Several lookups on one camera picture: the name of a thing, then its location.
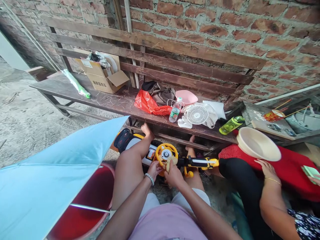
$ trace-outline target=red cloth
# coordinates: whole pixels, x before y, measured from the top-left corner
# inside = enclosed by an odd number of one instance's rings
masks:
[[[281,160],[278,162],[268,162],[281,179],[282,185],[290,190],[298,192],[301,198],[320,202],[320,186],[313,184],[301,167],[303,165],[316,168],[313,162],[299,153],[278,146],[281,152]],[[244,153],[238,145],[231,145],[224,148],[219,153],[219,158],[241,158],[246,161],[253,169],[262,171],[261,165],[256,163],[256,158]]]

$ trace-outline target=concrete floor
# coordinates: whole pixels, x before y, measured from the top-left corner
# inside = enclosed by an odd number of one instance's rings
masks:
[[[56,143],[71,133],[99,123],[99,120],[71,113],[64,117],[36,89],[29,85],[35,80],[29,74],[12,69],[0,58],[0,168],[21,161]],[[107,118],[120,115],[75,103],[74,107]],[[176,145],[178,151],[183,146]],[[118,153],[109,150],[105,160],[115,166]],[[202,176],[211,206],[232,223],[233,208],[227,200],[231,189],[225,179]],[[160,203],[170,202],[174,191],[156,183],[154,192]],[[104,224],[90,239],[95,239]]]

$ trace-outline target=food in hand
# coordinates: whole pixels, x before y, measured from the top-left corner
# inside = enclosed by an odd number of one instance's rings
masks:
[[[170,162],[171,161],[173,162],[173,165],[177,165],[177,163],[178,163],[178,159],[176,157],[174,157],[174,156],[169,157],[166,162],[167,172],[169,172],[169,170],[170,170]]]

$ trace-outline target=white desk fan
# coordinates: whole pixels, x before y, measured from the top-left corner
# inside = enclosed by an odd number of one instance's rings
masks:
[[[192,125],[204,123],[208,117],[208,110],[201,105],[189,105],[182,109],[184,115],[178,120],[179,127],[192,128]]]

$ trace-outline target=red bucket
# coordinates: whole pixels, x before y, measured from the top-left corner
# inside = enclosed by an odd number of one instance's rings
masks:
[[[72,203],[110,210],[114,170],[102,163]],[[48,240],[85,239],[101,226],[109,213],[69,206],[47,236]]]

